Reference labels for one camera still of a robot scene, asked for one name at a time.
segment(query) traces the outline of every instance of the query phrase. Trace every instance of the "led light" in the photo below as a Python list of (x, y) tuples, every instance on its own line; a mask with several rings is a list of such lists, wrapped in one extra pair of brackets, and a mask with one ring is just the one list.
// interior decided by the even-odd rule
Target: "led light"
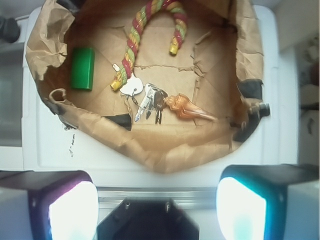
[(80, 182), (49, 206), (52, 239), (93, 239), (98, 214), (97, 188), (92, 182)]
[(216, 209), (227, 240), (264, 239), (267, 201), (233, 177), (220, 181)]

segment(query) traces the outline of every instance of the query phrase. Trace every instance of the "green block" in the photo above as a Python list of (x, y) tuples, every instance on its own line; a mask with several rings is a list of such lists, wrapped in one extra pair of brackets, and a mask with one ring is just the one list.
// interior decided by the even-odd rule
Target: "green block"
[(91, 91), (94, 80), (95, 51), (92, 48), (74, 48), (72, 52), (71, 87)]

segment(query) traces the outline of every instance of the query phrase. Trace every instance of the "brown paper bag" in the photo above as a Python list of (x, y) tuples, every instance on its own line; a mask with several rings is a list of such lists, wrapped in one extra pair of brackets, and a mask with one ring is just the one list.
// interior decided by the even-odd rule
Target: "brown paper bag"
[[(26, 59), (43, 102), (64, 123), (152, 171), (173, 173), (223, 157), (243, 142), (235, 141), (235, 135), (245, 132), (249, 113), (262, 100), (261, 39), (249, 0), (181, 0), (188, 32), (172, 57), (168, 49), (175, 23), (170, 14), (157, 13), (143, 32), (134, 74), (169, 95), (183, 93), (220, 120), (179, 119), (167, 107), (161, 125), (154, 124), (153, 113), (127, 131), (104, 117), (134, 116), (138, 110), (111, 90), (112, 64), (121, 63), (132, 20), (147, 2), (87, 0), (74, 17), (47, 0), (27, 43)], [(91, 92), (70, 87), (75, 47), (95, 50)]]

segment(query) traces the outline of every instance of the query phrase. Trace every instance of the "multicolored rope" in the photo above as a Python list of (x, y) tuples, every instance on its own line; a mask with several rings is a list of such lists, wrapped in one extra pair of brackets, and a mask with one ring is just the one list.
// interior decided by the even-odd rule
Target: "multicolored rope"
[(174, 36), (171, 40), (169, 52), (171, 55), (176, 55), (178, 49), (181, 48), (187, 33), (187, 15), (183, 9), (182, 4), (177, 0), (151, 0), (139, 12), (137, 12), (135, 19), (132, 21), (132, 28), (130, 30), (125, 55), (122, 60), (120, 70), (117, 71), (113, 82), (110, 84), (111, 88), (116, 91), (125, 85), (128, 79), (131, 78), (135, 65), (135, 60), (139, 50), (139, 43), (142, 33), (147, 22), (155, 13), (166, 10), (173, 14), (175, 20)]

